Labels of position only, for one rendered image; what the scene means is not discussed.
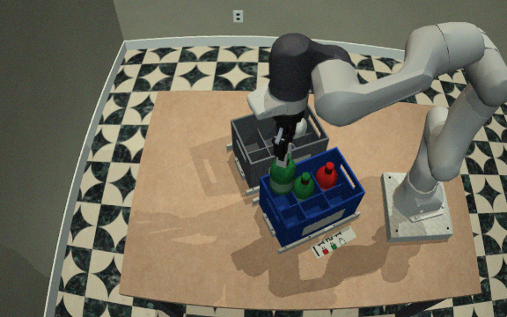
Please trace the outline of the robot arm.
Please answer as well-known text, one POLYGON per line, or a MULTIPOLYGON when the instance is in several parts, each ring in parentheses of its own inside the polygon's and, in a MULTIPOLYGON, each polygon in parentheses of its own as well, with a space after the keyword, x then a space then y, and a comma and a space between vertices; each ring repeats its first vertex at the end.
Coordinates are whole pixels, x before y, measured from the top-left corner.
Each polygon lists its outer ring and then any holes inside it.
POLYGON ((402 67, 364 85, 345 49, 301 33, 277 38, 268 69, 271 81, 246 96, 258 120, 302 112, 313 89, 316 115, 336 127, 426 91, 438 76, 465 71, 470 83, 449 111, 433 107, 426 114, 415 162, 393 192, 394 207, 411 223, 444 214, 439 182, 459 175, 476 133, 507 102, 507 66, 501 53, 485 32, 467 22, 415 29, 408 36, 402 67))

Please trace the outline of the white paper pick list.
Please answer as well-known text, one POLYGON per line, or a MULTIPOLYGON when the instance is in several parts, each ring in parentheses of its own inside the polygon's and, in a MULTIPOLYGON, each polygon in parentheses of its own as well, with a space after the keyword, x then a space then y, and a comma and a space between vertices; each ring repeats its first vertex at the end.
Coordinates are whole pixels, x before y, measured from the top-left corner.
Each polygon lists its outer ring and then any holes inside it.
POLYGON ((350 225, 341 229, 339 232, 332 234, 331 236, 321 240, 320 242, 310 246, 311 250, 315 254, 316 258, 334 251, 336 248, 346 244, 347 242, 356 238, 350 225))

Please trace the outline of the white bottle with grey label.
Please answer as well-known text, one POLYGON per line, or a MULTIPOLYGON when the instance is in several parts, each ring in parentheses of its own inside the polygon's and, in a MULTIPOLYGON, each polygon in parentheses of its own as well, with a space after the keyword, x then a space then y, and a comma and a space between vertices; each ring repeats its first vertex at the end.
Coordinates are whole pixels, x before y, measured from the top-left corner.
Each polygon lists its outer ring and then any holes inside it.
POLYGON ((306 134, 306 130, 307 130, 307 122, 305 118, 303 118, 299 123, 297 123, 296 134, 293 138, 306 134))

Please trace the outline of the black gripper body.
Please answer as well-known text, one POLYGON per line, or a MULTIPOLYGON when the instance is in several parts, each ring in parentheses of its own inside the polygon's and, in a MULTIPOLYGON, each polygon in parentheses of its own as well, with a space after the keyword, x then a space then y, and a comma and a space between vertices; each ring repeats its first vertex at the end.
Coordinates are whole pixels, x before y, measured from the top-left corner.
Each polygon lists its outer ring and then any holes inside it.
POLYGON ((276 131, 279 132, 279 128, 283 129, 283 134, 287 135, 289 133, 289 126, 297 124, 302 120, 304 116, 304 110, 298 114, 293 115, 279 115, 273 117, 273 119, 277 122, 276 131))

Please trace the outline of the red bottle with pink label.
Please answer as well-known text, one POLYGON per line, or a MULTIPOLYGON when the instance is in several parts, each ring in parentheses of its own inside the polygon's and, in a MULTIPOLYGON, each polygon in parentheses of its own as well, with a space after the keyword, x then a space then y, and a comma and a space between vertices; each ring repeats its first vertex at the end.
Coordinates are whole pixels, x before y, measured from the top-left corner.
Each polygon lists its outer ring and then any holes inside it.
POLYGON ((327 162, 325 166, 322 166, 315 176, 315 180, 318 182, 323 192, 333 188, 337 182, 337 178, 338 175, 332 162, 327 162))

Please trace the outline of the green bottle with pale green label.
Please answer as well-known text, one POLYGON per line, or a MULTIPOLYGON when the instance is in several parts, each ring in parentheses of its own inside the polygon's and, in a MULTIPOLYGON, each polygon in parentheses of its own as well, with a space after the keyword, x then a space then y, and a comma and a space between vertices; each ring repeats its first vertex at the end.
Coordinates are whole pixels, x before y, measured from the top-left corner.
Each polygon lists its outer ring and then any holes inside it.
POLYGON ((295 185, 292 191, 299 203, 313 196, 315 183, 310 177, 311 175, 305 172, 295 179, 295 185))
POLYGON ((296 173, 296 164, 290 158, 289 153, 286 168, 277 166, 275 159, 270 166, 269 186, 271 190, 278 195, 289 194, 294 188, 296 173))

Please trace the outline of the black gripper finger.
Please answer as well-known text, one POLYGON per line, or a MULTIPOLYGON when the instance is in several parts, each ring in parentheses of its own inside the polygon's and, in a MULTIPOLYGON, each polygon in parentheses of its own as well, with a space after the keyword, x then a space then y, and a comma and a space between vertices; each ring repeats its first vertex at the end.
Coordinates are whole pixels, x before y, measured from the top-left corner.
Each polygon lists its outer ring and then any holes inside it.
POLYGON ((288 144, 293 127, 294 125, 289 126, 289 133, 287 135, 284 135, 283 129, 279 128, 279 132, 276 132, 277 136, 272 138, 272 143, 274 146, 274 156, 276 156, 276 165, 283 168, 286 168, 287 166, 288 144))
POLYGON ((292 129, 292 134, 291 134, 290 139, 289 139, 288 153, 290 154, 290 157, 291 157, 292 144, 294 144, 296 142, 296 140, 293 139, 293 137, 296 134, 296 127, 297 127, 297 124, 294 125, 294 127, 292 129))

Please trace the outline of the dark grey divided crate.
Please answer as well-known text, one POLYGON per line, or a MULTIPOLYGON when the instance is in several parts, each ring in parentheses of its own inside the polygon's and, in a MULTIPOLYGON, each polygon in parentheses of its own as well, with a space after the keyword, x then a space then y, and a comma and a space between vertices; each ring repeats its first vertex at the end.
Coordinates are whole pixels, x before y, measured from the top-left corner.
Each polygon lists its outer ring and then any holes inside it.
MULTIPOLYGON (((305 108, 304 118, 307 122, 306 134, 293 138, 296 142, 292 145, 294 149, 291 159, 295 163, 326 151, 329 142, 326 131, 309 104, 305 108)), ((273 117, 258 120, 254 114, 248 114, 231 120, 232 149, 239 160, 249 188, 260 186, 260 177, 270 174, 270 166, 276 159, 272 143, 275 136, 277 136, 276 121, 273 117)))

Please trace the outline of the dark blue crate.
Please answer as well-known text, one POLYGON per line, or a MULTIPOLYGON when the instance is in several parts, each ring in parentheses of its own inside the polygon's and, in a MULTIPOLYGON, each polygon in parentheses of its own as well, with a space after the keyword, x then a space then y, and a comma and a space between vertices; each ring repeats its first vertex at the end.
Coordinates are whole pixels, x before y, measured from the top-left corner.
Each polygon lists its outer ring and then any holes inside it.
POLYGON ((315 183, 314 196, 300 203, 293 191, 287 195, 275 194, 269 186, 269 174, 260 177, 259 205, 272 224, 281 247, 351 216, 356 212, 365 194, 363 187, 337 147, 297 162, 296 166, 296 178, 308 172, 315 183), (334 164, 338 178, 335 187, 323 192, 315 176, 327 162, 334 164), (341 165, 354 183, 354 188, 341 165))

